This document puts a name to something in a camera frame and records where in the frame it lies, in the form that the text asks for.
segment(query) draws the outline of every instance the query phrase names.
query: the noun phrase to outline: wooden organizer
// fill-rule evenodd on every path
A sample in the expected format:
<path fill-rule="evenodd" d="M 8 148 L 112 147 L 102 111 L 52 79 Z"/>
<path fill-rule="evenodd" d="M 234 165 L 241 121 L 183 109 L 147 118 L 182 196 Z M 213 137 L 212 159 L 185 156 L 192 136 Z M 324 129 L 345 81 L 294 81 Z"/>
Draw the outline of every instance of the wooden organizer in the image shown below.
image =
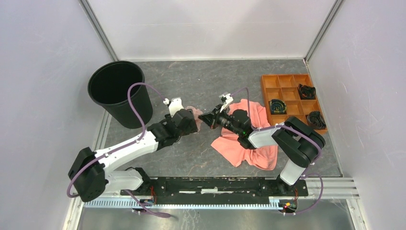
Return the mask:
<path fill-rule="evenodd" d="M 317 95 L 315 100 L 300 99 L 297 90 L 299 84 L 313 86 L 308 74 L 262 76 L 262 95 L 264 97 L 268 122 L 271 126 L 282 123 L 291 116 L 295 116 L 307 124 L 306 115 L 309 115 L 311 111 L 320 111 L 322 113 Z M 279 99 L 286 103 L 286 115 L 271 115 L 269 101 L 272 99 Z M 316 130 L 316 132 L 325 134 L 327 133 L 327 128 Z"/>

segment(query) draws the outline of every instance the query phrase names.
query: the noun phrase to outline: gray countertop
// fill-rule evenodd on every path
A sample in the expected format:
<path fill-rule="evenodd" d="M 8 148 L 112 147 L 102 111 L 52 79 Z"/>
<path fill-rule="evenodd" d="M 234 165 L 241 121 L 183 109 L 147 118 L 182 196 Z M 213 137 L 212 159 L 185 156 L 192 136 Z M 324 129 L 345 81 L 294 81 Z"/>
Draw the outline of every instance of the gray countertop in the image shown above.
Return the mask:
<path fill-rule="evenodd" d="M 235 92 L 248 87 L 250 100 L 263 105 L 260 77 L 263 74 L 307 73 L 302 60 L 230 60 L 230 61 L 163 61 L 137 63 L 146 76 L 146 83 L 153 85 L 167 98 L 181 97 L 184 106 L 194 106 L 203 112 L 220 103 L 224 92 Z M 158 95 L 148 90 L 154 114 L 149 125 L 168 113 L 168 108 Z M 245 91 L 234 96 L 234 102 L 247 98 Z M 277 176 L 288 157 L 279 149 L 277 165 L 264 171 L 248 165 L 232 166 L 211 147 L 220 136 L 221 129 L 210 130 L 202 124 L 200 132 L 182 137 L 173 146 L 141 156 L 120 169 L 142 167 L 149 176 Z M 106 145 L 111 146 L 140 133 L 140 129 L 122 127 L 114 118 L 110 123 Z M 323 155 L 310 170 L 322 176 L 340 176 L 338 163 L 328 134 Z"/>

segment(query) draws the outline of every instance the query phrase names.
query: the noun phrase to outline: pink towel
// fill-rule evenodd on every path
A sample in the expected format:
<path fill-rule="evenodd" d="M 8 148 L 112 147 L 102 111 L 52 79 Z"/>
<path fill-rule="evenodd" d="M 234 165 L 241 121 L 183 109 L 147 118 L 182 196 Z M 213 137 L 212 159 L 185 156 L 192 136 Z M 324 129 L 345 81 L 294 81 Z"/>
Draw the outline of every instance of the pink towel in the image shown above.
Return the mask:
<path fill-rule="evenodd" d="M 251 108 L 251 123 L 255 127 L 269 127 L 266 109 L 258 102 L 249 102 Z M 230 105 L 232 114 L 236 109 L 247 110 L 247 100 L 241 99 L 241 102 Z M 232 165 L 239 166 L 243 160 L 248 164 L 254 165 L 263 170 L 273 170 L 276 166 L 278 155 L 278 146 L 265 146 L 259 149 L 245 149 L 237 141 L 238 136 L 231 131 L 223 128 L 221 137 L 213 141 L 212 147 L 223 155 Z"/>

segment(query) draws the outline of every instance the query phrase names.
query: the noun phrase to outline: white wall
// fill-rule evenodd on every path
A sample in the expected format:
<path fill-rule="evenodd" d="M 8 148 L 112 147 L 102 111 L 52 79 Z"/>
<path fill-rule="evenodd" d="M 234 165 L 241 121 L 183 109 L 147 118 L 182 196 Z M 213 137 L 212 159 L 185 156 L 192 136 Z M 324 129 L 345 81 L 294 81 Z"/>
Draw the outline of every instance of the white wall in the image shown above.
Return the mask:
<path fill-rule="evenodd" d="M 334 0 L 90 0 L 121 59 L 304 57 Z"/>
<path fill-rule="evenodd" d="M 102 115 L 87 81 L 110 59 L 76 0 L 2 0 L 0 31 L 0 229 L 61 229 Z"/>
<path fill-rule="evenodd" d="M 310 73 L 372 229 L 406 229 L 406 5 L 347 0 Z"/>

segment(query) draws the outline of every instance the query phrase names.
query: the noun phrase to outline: black bucket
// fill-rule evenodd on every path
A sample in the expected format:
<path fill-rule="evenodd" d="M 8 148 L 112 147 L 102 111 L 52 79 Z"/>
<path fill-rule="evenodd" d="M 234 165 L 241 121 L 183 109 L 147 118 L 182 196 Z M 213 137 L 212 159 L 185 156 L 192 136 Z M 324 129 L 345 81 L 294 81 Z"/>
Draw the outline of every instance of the black bucket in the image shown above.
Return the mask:
<path fill-rule="evenodd" d="M 141 123 L 131 110 L 127 99 L 128 88 L 134 83 L 145 82 L 141 68 L 133 62 L 116 61 L 104 65 L 90 78 L 90 98 L 107 110 L 126 128 L 140 128 Z M 152 117 L 152 104 L 145 85 L 131 90 L 131 101 L 146 124 Z"/>

